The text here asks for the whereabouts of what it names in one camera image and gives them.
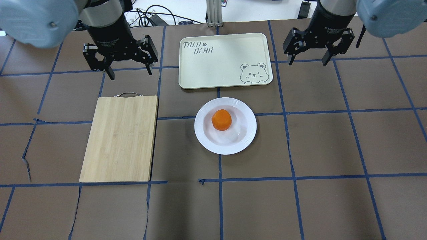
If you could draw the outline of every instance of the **orange ball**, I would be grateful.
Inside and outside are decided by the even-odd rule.
[[[231,115],[225,109],[220,109],[212,116],[212,125],[216,130],[225,131],[231,126]]]

